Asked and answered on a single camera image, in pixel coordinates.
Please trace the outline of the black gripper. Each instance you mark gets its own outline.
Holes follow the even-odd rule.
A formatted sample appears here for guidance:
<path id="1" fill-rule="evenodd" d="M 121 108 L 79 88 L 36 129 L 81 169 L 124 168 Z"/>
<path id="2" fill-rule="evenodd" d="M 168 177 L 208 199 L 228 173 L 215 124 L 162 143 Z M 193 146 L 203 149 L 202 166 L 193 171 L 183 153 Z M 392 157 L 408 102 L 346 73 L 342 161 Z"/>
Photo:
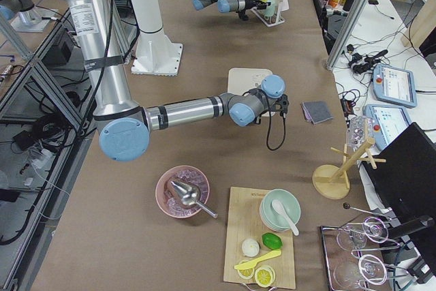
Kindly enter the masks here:
<path id="1" fill-rule="evenodd" d="M 277 98 L 272 105 L 272 111 L 278 112 L 280 116 L 286 116 L 288 111 L 289 101 L 287 95 L 284 93 L 281 97 Z"/>
<path id="2" fill-rule="evenodd" d="M 248 20 L 249 17 L 246 15 L 246 11 L 252 8 L 257 8 L 259 10 L 266 9 L 266 2 L 261 2 L 259 0 L 237 0 L 237 14 L 241 20 Z"/>

